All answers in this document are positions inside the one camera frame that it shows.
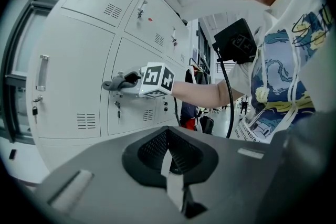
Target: white t-shirt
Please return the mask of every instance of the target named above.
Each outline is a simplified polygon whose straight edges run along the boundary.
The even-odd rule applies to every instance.
[[[231,87],[251,96],[251,110],[231,138],[270,143],[275,132],[314,114],[298,72],[323,45],[333,18],[326,0],[276,0],[264,19],[254,62],[229,74]]]

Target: person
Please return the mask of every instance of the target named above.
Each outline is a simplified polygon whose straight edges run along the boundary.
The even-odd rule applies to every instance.
[[[243,112],[243,110],[245,109],[245,115],[247,113],[247,106],[248,106],[248,97],[247,95],[245,94],[242,98],[241,98],[241,107],[242,107],[242,110],[241,110],[241,114]]]
[[[251,96],[251,110],[232,131],[239,140],[270,143],[277,131],[314,114],[299,71],[324,44],[334,19],[325,0],[256,0],[269,6],[255,36],[253,62],[235,64],[229,73],[233,100]],[[225,81],[212,85],[175,82],[173,96],[216,108],[229,104]]]

